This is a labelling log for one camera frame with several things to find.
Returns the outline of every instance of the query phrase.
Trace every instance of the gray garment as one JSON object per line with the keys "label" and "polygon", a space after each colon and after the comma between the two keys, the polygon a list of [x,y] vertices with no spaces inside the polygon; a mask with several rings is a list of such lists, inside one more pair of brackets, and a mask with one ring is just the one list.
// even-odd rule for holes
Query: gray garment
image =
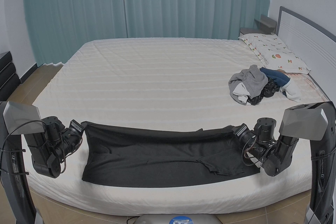
{"label": "gray garment", "polygon": [[250,97],[254,98],[261,94],[262,89],[268,83],[267,76],[259,70],[259,68],[253,64],[249,69],[244,69],[238,74],[234,74],[229,80],[229,90],[231,97],[238,103],[242,103],[238,100],[238,96],[233,94],[234,89],[237,85],[242,82],[248,92],[250,92]]}

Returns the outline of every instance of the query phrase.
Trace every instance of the pile of clothes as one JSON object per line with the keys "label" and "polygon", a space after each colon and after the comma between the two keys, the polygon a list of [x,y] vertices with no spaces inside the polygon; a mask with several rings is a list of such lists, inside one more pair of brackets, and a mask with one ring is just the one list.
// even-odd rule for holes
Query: pile of clothes
{"label": "pile of clothes", "polygon": [[300,102],[301,93],[296,83],[282,72],[254,64],[249,69],[234,74],[229,80],[230,96],[243,105],[256,105],[275,92],[282,92],[288,99]]}

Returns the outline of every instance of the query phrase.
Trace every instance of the bed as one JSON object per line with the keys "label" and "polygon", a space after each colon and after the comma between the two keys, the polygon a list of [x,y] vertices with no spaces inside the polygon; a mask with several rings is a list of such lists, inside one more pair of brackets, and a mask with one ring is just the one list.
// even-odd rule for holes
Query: bed
{"label": "bed", "polygon": [[[335,36],[312,22],[280,9],[277,34],[312,68],[311,76],[290,75],[301,103],[329,99],[335,81]],[[238,40],[128,38],[86,43],[61,68],[33,105],[41,117],[71,119],[142,129],[194,131],[243,122],[253,128],[260,117],[277,120],[297,103],[280,93],[257,106],[242,106],[229,95],[232,74],[251,64],[262,66]],[[225,182],[178,188],[125,188],[81,180],[88,157],[86,137],[57,179],[37,174],[24,153],[30,187],[57,201],[111,215],[143,213],[231,213],[260,208],[311,187],[309,141],[301,139],[291,166],[276,177],[259,174]]]}

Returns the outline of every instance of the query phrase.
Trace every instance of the pillow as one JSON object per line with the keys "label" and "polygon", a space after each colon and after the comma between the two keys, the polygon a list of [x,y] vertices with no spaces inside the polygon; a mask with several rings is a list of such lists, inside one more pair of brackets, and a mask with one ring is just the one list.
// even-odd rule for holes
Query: pillow
{"label": "pillow", "polygon": [[300,57],[289,50],[276,34],[249,33],[239,38],[253,50],[268,69],[300,74],[308,74],[310,71]]}

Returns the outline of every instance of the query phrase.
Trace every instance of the floor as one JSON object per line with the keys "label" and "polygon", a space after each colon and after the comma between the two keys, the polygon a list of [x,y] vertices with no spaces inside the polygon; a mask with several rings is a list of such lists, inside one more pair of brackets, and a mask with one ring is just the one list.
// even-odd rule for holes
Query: floor
{"label": "floor", "polygon": [[[62,65],[43,65],[39,67],[15,92],[9,100],[18,103],[32,104],[40,92],[46,87]],[[110,216],[93,213],[63,204],[50,199],[31,189],[35,206],[40,210],[45,224],[125,224],[127,216]],[[256,210],[240,213],[221,214],[217,217],[223,224],[302,224],[306,206],[310,201],[310,191],[306,191],[275,204]],[[15,219],[5,192],[0,186],[0,219],[1,223],[15,223]]]}

